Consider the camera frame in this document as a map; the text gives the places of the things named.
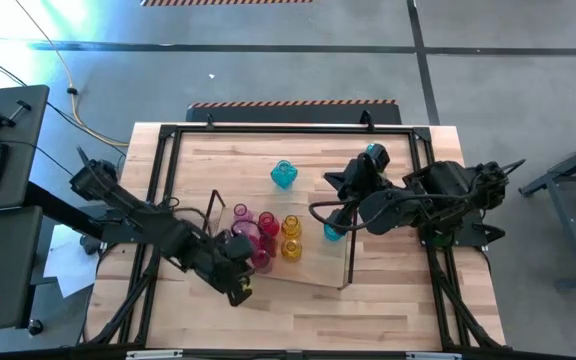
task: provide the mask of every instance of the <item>colorful glass bottle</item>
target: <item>colorful glass bottle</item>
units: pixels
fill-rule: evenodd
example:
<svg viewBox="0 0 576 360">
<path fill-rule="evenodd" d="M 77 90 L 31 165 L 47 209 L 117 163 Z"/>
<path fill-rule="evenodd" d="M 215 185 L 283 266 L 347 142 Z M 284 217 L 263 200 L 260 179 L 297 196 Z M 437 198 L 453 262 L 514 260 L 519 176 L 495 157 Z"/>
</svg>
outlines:
<svg viewBox="0 0 576 360">
<path fill-rule="evenodd" d="M 270 172 L 270 177 L 282 189 L 287 189 L 297 178 L 297 168 L 289 161 L 281 160 Z"/>
<path fill-rule="evenodd" d="M 281 244 L 281 255 L 288 261 L 298 261 L 301 259 L 301 242 L 297 239 L 286 239 Z"/>
<path fill-rule="evenodd" d="M 259 247 L 268 252 L 270 257 L 277 257 L 277 240 L 265 234 L 259 236 Z"/>
<path fill-rule="evenodd" d="M 272 213 L 267 211 L 259 215 L 259 226 L 272 237 L 279 233 L 279 222 Z"/>
<path fill-rule="evenodd" d="M 237 204 L 233 209 L 234 219 L 252 221 L 252 212 L 248 211 L 248 207 L 244 204 Z"/>
<path fill-rule="evenodd" d="M 272 259 L 266 251 L 258 250 L 252 255 L 251 260 L 256 272 L 267 274 L 272 271 Z"/>
<path fill-rule="evenodd" d="M 332 226 L 326 224 L 324 225 L 324 235 L 326 236 L 326 239 L 336 242 L 346 236 L 346 232 L 338 233 L 337 230 L 332 228 Z"/>
<path fill-rule="evenodd" d="M 297 239 L 301 236 L 301 221 L 294 215 L 288 215 L 281 224 L 281 233 L 284 239 Z"/>
</svg>

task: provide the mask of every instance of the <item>cable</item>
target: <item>cable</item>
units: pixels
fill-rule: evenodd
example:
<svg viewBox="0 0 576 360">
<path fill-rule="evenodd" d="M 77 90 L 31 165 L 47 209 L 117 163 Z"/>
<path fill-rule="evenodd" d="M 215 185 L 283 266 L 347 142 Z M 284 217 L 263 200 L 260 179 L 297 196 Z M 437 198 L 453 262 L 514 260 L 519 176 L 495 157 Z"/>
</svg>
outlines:
<svg viewBox="0 0 576 360">
<path fill-rule="evenodd" d="M 72 80 L 72 74 L 70 73 L 70 68 L 68 68 L 68 64 L 66 64 L 66 61 L 64 60 L 64 58 L 61 56 L 61 53 L 59 52 L 59 49 L 57 49 L 57 47 L 55 46 L 55 44 L 52 42 L 52 40 L 50 40 L 50 38 L 48 37 L 48 35 L 43 31 L 43 29 L 41 28 L 41 26 L 39 26 L 39 24 L 35 21 L 35 19 L 32 17 L 32 15 L 30 15 L 30 13 L 26 10 L 26 8 L 21 5 L 21 3 L 19 2 L 19 0 L 15 0 L 15 2 L 17 3 L 17 5 L 19 5 L 19 7 L 21 8 L 21 10 L 23 10 L 24 13 L 26 13 L 26 15 L 28 16 L 28 18 L 30 19 L 30 21 L 32 21 L 33 24 L 35 24 L 35 27 L 37 27 L 37 29 L 39 30 L 39 32 L 41 32 L 41 34 L 46 38 L 46 40 L 48 40 L 48 42 L 50 43 L 50 46 L 53 48 L 53 50 L 55 50 L 55 53 L 57 54 L 57 56 L 59 57 L 59 60 L 61 61 L 62 65 L 64 66 L 64 70 L 66 70 L 66 75 L 68 76 L 68 90 L 67 93 L 70 95 L 70 104 L 72 105 L 72 113 L 75 116 L 75 120 L 77 122 L 77 124 L 87 133 L 89 133 L 91 136 L 96 137 L 97 139 L 99 139 L 100 141 L 108 144 L 108 145 L 113 145 L 113 146 L 128 146 L 128 143 L 125 142 L 118 142 L 116 140 L 110 139 L 107 136 L 105 136 L 104 134 L 98 133 L 94 130 L 92 130 L 91 128 L 88 127 L 88 125 L 86 125 L 81 118 L 79 117 L 79 114 L 77 113 L 77 101 L 75 100 L 75 96 L 77 95 L 77 88 L 75 87 L 75 83 Z"/>
<path fill-rule="evenodd" d="M 490 266 L 490 259 L 488 258 L 488 254 L 486 254 L 484 249 L 482 249 L 479 246 L 473 246 L 473 247 L 475 248 L 475 250 L 479 251 L 481 253 L 481 255 L 484 256 L 484 259 L 486 260 L 486 264 L 488 264 L 488 273 L 490 273 L 492 275 L 492 266 Z"/>
<path fill-rule="evenodd" d="M 6 76 L 8 76 L 11 80 L 13 80 L 14 82 L 16 82 L 17 84 L 21 85 L 21 86 L 28 86 L 28 84 L 26 84 L 23 80 L 21 80 L 19 77 L 17 77 L 15 74 L 11 73 L 10 71 L 8 71 L 6 68 L 4 68 L 3 66 L 0 65 L 0 72 Z M 92 136 L 93 138 L 101 141 L 99 138 L 93 136 L 92 134 L 88 133 L 86 130 L 84 130 L 83 128 L 81 128 L 79 125 L 77 125 L 75 122 L 75 119 L 73 119 L 70 115 L 64 113 L 63 111 L 61 111 L 60 109 L 58 109 L 56 106 L 54 106 L 53 104 L 51 104 L 49 101 L 46 101 L 46 105 L 50 106 L 57 114 L 59 114 L 64 120 L 66 120 L 67 123 L 69 123 L 70 125 L 74 126 L 75 129 L 83 132 L 86 135 Z M 112 141 L 117 141 L 119 142 L 119 140 L 115 140 L 111 137 L 106 136 L 107 139 L 110 139 Z M 116 146 L 112 145 L 112 144 L 108 144 L 106 142 L 104 142 L 104 144 L 112 147 L 113 149 L 115 149 L 115 151 L 117 151 L 119 154 L 121 154 L 119 156 L 119 159 L 117 160 L 117 168 L 119 168 L 119 163 L 121 162 L 121 158 L 125 158 L 126 157 L 126 153 L 124 153 L 123 151 L 119 150 L 119 148 L 117 148 Z"/>
<path fill-rule="evenodd" d="M 110 250 L 112 250 L 115 246 L 117 246 L 117 244 L 108 244 L 106 247 L 106 250 L 104 250 L 103 252 L 101 252 L 100 250 L 100 254 L 99 254 L 99 261 L 97 262 L 97 269 L 95 270 L 95 275 L 99 272 L 99 266 L 101 265 L 101 262 L 106 258 L 106 256 L 110 253 Z M 86 339 L 86 320 L 88 319 L 88 307 L 90 307 L 90 300 L 92 299 L 92 291 L 93 289 L 90 289 L 90 294 L 88 294 L 88 300 L 86 301 L 86 312 L 84 313 L 84 322 L 83 324 L 81 324 L 81 331 L 79 332 L 79 338 L 77 339 L 77 341 L 79 342 L 79 339 L 82 339 L 82 343 L 86 343 L 88 342 L 88 340 Z"/>
<path fill-rule="evenodd" d="M 460 196 L 444 195 L 444 194 L 425 194 L 425 195 L 402 196 L 402 197 L 394 199 L 392 202 L 382 206 L 381 209 L 379 209 L 379 211 L 377 211 L 377 213 L 372 218 L 370 218 L 369 220 L 366 220 L 363 223 L 358 224 L 358 225 L 354 225 L 354 226 L 337 225 L 337 224 L 333 223 L 332 221 L 328 221 L 327 219 L 323 218 L 321 215 L 317 214 L 317 212 L 314 210 L 316 207 L 321 207 L 321 206 L 341 205 L 343 203 L 341 201 L 322 201 L 322 202 L 318 202 L 318 203 L 312 203 L 312 204 L 308 205 L 308 211 L 310 212 L 310 214 L 315 219 L 317 219 L 319 222 L 321 222 L 323 224 L 330 225 L 333 228 L 339 229 L 339 230 L 353 231 L 353 230 L 361 230 L 361 229 L 366 228 L 368 225 L 370 225 L 375 220 L 377 220 L 379 218 L 379 216 L 381 216 L 381 214 L 384 213 L 384 211 L 388 210 L 388 208 L 390 208 L 391 206 L 395 206 L 395 205 L 397 205 L 401 202 L 404 202 L 404 201 L 426 200 L 426 199 L 463 200 L 465 198 L 470 197 L 472 193 L 473 193 L 473 191 L 469 192 L 466 195 L 460 195 Z"/>
<path fill-rule="evenodd" d="M 181 207 L 181 208 L 174 208 L 172 210 L 173 212 L 180 212 L 180 211 L 189 211 L 189 212 L 194 212 L 196 214 L 199 214 L 199 216 L 201 216 L 201 218 L 206 222 L 206 224 L 210 223 L 210 220 L 208 219 L 208 216 L 206 216 L 206 214 L 204 214 L 201 210 L 196 209 L 196 208 L 192 208 L 192 207 Z M 208 226 L 206 228 L 206 232 L 208 233 L 209 236 L 212 237 L 212 230 L 210 229 L 210 226 Z"/>
<path fill-rule="evenodd" d="M 63 171 L 67 172 L 68 175 L 70 176 L 75 176 L 73 175 L 72 172 L 70 172 L 68 169 L 66 169 L 63 165 L 61 165 L 57 160 L 55 160 L 52 156 L 48 155 L 48 153 L 46 153 L 45 151 L 43 151 L 40 147 L 33 145 L 31 143 L 27 143 L 25 141 L 13 141 L 13 140 L 0 140 L 0 143 L 13 143 L 13 144 L 25 144 L 28 146 L 32 146 L 33 148 L 41 151 L 42 154 L 46 155 L 46 157 L 50 160 L 52 160 L 52 162 L 54 162 L 55 164 L 57 164 L 57 166 L 59 166 Z"/>
<path fill-rule="evenodd" d="M 170 201 L 170 200 L 175 200 L 175 201 L 176 201 L 175 205 L 170 205 L 170 204 L 168 204 L 168 205 L 164 206 L 164 204 L 165 204 L 167 201 Z M 174 210 L 177 206 L 179 206 L 179 198 L 174 197 L 174 196 L 169 196 L 169 197 L 165 197 L 164 199 L 162 199 L 161 202 L 160 202 L 159 204 L 157 204 L 156 207 L 158 207 L 158 208 L 167 207 L 168 210 L 172 211 L 172 210 Z"/>
</svg>

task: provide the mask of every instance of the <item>white paper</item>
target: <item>white paper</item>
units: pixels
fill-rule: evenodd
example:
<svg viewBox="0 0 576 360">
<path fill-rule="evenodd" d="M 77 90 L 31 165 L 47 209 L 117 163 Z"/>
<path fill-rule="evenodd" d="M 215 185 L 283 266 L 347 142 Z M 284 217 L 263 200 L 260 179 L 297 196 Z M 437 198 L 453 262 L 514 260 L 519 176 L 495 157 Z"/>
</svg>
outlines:
<svg viewBox="0 0 576 360">
<path fill-rule="evenodd" d="M 61 296 L 66 298 L 77 291 L 94 284 L 96 277 L 97 274 L 95 274 L 94 270 L 79 275 L 59 275 L 57 281 L 59 282 Z"/>
<path fill-rule="evenodd" d="M 44 268 L 44 277 L 57 276 L 61 271 L 63 271 L 67 264 L 60 263 L 59 260 L 62 259 L 59 258 L 59 255 L 63 256 L 65 252 L 60 252 L 59 249 L 68 244 L 79 245 L 80 238 L 80 233 L 74 231 L 66 225 L 57 225 L 53 228 L 52 239 L 50 240 L 50 250 L 48 250 L 46 267 Z"/>
<path fill-rule="evenodd" d="M 65 225 L 53 229 L 44 277 L 57 277 L 63 297 L 94 284 L 99 254 L 86 254 L 81 234 Z"/>
</svg>

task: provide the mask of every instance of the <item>black metal frame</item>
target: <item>black metal frame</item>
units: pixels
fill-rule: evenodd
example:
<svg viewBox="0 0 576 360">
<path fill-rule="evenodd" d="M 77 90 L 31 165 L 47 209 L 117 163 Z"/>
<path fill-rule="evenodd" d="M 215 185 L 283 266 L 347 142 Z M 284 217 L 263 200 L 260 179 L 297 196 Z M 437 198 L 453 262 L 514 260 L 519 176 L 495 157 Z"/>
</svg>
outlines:
<svg viewBox="0 0 576 360">
<path fill-rule="evenodd" d="M 207 123 L 188 123 L 183 125 L 162 125 L 159 131 L 159 139 L 157 143 L 157 150 L 155 153 L 155 159 L 153 163 L 153 170 L 150 179 L 150 186 L 148 189 L 148 198 L 147 201 L 153 202 L 155 198 L 155 194 L 157 192 L 157 184 L 160 175 L 160 170 L 163 162 L 163 153 L 165 149 L 166 141 L 169 137 L 173 138 L 172 143 L 172 152 L 170 155 L 170 162 L 168 166 L 168 173 L 166 175 L 166 181 L 164 184 L 164 192 L 162 197 L 164 201 L 169 201 L 170 197 L 172 196 L 173 191 L 173 184 L 174 178 L 176 173 L 176 165 L 179 156 L 179 149 L 181 146 L 182 134 L 184 132 L 193 132 L 193 133 L 202 133 L 202 132 L 216 132 L 216 133 L 247 133 L 247 132 L 255 132 L 255 133 L 318 133 L 318 134 L 385 134 L 385 135 L 405 135 L 408 138 L 408 143 L 410 145 L 410 153 L 412 158 L 413 170 L 417 171 L 421 169 L 421 162 L 419 157 L 419 151 L 417 148 L 418 141 L 423 141 L 424 150 L 426 152 L 426 160 L 428 164 L 431 164 L 435 161 L 434 152 L 432 149 L 432 139 L 430 136 L 430 130 L 427 127 L 402 127 L 402 126 L 388 126 L 388 125 L 381 125 L 381 126 L 374 126 L 372 124 L 365 123 L 364 125 L 326 125 L 326 124 L 312 124 L 312 125 L 282 125 L 282 124 L 253 124 L 253 125 L 240 125 L 240 124 L 207 124 Z M 211 201 L 208 205 L 208 210 L 212 210 L 212 205 L 214 202 L 214 198 L 218 197 L 222 205 L 225 205 L 221 196 L 219 196 L 218 192 L 213 190 L 211 195 Z M 422 244 L 430 244 L 429 241 L 426 241 L 426 235 L 423 232 L 420 232 L 420 239 Z M 351 238 L 351 263 L 349 264 L 349 282 L 352 282 L 352 272 L 354 263 L 354 242 L 356 240 L 355 233 L 352 234 Z M 435 249 L 427 246 L 427 254 L 429 257 L 434 256 L 436 261 L 436 252 Z M 454 264 L 454 257 L 452 255 L 452 250 L 447 249 L 445 251 L 446 258 L 449 260 L 447 261 L 448 267 L 448 279 L 451 284 L 457 284 L 457 286 L 453 289 L 455 294 L 460 298 L 459 293 L 459 286 L 458 286 L 458 279 L 457 279 L 457 271 Z M 145 251 L 138 251 L 135 254 L 135 263 L 141 264 L 143 262 L 143 257 L 145 255 Z M 158 261 L 159 254 L 153 252 L 153 257 L 151 258 L 152 261 Z M 131 274 L 131 279 L 138 279 L 140 266 L 133 266 L 133 273 Z M 450 337 L 449 329 L 448 329 L 448 321 L 446 316 L 446 309 L 444 305 L 442 289 L 439 285 L 439 280 L 437 279 L 437 275 L 435 274 L 432 267 L 430 267 L 430 274 L 432 279 L 432 287 L 433 287 L 433 295 L 435 300 L 435 308 L 437 312 L 437 319 L 438 319 L 438 326 L 440 330 L 440 339 L 442 348 L 448 349 L 451 346 L 454 346 L 454 343 Z M 150 315 L 152 313 L 152 306 L 153 306 L 153 297 L 154 297 L 154 289 L 156 286 L 156 276 L 150 281 L 148 285 L 148 289 L 146 290 L 146 298 L 144 301 L 144 308 L 142 311 L 141 323 L 139 326 L 139 333 L 135 339 L 136 342 L 141 344 L 145 344 L 148 335 L 148 326 L 150 322 Z M 128 335 L 128 329 L 130 329 L 130 322 L 131 322 L 131 315 L 132 312 L 128 315 L 128 317 L 124 320 L 122 330 L 125 328 L 123 333 L 120 333 L 120 343 L 126 341 Z M 459 326 L 459 338 L 460 344 L 468 345 L 468 334 L 466 330 L 466 326 L 464 325 L 463 319 L 461 319 L 460 315 L 456 313 Z"/>
<path fill-rule="evenodd" d="M 201 227 L 203 231 L 206 231 L 208 226 L 210 226 L 210 214 L 212 213 L 212 207 L 215 205 L 215 199 L 218 199 L 221 203 L 222 211 L 223 208 L 226 207 L 226 203 L 224 202 L 224 199 L 221 197 L 221 195 L 219 195 L 219 191 L 213 189 L 212 193 L 210 194 L 210 200 L 208 201 L 208 209 L 206 209 L 206 219 L 204 219 L 204 225 Z"/>
</svg>

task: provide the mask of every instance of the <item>orange and black warning stripe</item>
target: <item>orange and black warning stripe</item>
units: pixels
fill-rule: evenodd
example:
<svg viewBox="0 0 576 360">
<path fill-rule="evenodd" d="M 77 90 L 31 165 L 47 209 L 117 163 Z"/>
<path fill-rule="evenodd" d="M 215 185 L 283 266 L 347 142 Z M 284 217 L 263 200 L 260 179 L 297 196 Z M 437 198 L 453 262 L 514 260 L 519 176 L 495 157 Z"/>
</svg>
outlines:
<svg viewBox="0 0 576 360">
<path fill-rule="evenodd" d="M 257 107 L 257 106 L 317 106 L 317 105 L 367 105 L 367 104 L 397 104 L 397 100 L 308 100 L 308 101 L 231 101 L 214 103 L 194 103 L 188 106 L 194 108 L 216 107 Z"/>
<path fill-rule="evenodd" d="M 141 0 L 141 6 L 295 4 L 313 0 Z"/>
</svg>

